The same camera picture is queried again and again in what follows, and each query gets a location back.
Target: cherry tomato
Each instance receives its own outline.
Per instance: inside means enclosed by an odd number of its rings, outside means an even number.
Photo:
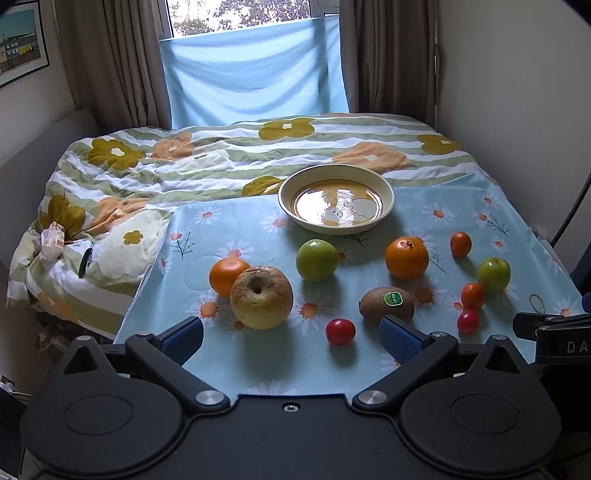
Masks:
[[[466,232],[456,232],[449,239],[449,248],[454,258],[464,258],[472,250],[472,239]]]
[[[355,324],[347,319],[331,320],[326,326],[326,339],[331,345],[347,345],[355,338]]]
[[[478,314],[476,310],[464,310],[457,318],[457,329],[464,335],[474,335],[478,329]]]
[[[464,285],[460,294],[462,305],[465,309],[481,309],[486,299],[484,287],[476,282],[470,282]]]

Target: floral bedding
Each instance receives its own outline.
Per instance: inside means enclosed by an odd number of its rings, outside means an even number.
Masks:
[[[33,305],[114,338],[178,206],[274,194],[296,171],[331,162],[370,168],[394,187],[431,186],[480,170],[457,142],[387,114],[134,128],[85,138],[68,148],[47,182],[37,219],[12,259],[7,305]],[[203,203],[194,221],[215,215]],[[66,246],[48,262],[39,255],[40,236],[54,221],[64,227]],[[199,238],[185,240],[183,248],[200,248]],[[90,247],[92,262],[80,278]]]

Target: metal screw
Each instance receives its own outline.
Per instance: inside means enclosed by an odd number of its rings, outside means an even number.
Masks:
[[[217,405],[224,401],[224,394],[217,390],[203,390],[195,395],[195,401],[201,405]]]
[[[297,403],[286,403],[283,405],[283,410],[288,413],[294,413],[300,409],[300,406]]]
[[[388,396],[380,390],[365,390],[357,395],[358,400],[365,405],[379,405],[384,403]]]

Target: cable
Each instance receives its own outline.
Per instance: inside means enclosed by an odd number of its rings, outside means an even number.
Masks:
[[[563,224],[560,225],[558,232],[556,232],[556,235],[554,236],[554,238],[550,242],[550,245],[552,246],[552,248],[554,248],[556,246],[556,243],[558,243],[558,240],[560,240],[560,237],[562,236],[562,234],[564,233],[564,231],[568,227],[570,221],[573,219],[574,214],[577,213],[577,210],[581,206],[581,203],[583,203],[583,199],[585,198],[585,195],[587,194],[587,191],[589,190],[590,185],[591,185],[591,172],[589,172],[589,176],[587,177],[587,180],[585,181],[585,185],[583,185],[583,188],[581,189],[581,192],[579,193],[579,196],[577,197],[577,200],[574,203],[573,207],[570,209],[569,214],[566,216],[566,219],[564,220]]]

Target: kiwi sticker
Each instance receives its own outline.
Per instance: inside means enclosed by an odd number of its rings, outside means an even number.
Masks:
[[[398,305],[402,305],[402,295],[397,291],[388,292],[384,295],[384,302],[389,307],[397,307]]]

